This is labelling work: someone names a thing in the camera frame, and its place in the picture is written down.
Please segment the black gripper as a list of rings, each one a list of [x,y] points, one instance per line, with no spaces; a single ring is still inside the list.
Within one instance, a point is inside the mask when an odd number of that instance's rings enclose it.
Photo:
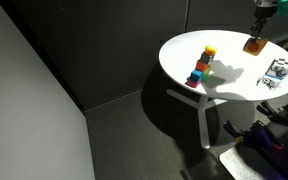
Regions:
[[[254,18],[256,19],[250,28],[250,36],[258,39],[266,25],[267,19],[270,19],[277,11],[276,6],[259,7],[257,6],[254,11]]]

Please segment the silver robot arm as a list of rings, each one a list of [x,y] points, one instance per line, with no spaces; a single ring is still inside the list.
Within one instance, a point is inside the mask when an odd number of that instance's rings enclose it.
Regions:
[[[253,17],[255,19],[254,25],[250,29],[250,35],[254,39],[260,37],[266,22],[277,12],[278,0],[253,0],[255,3],[255,10]]]

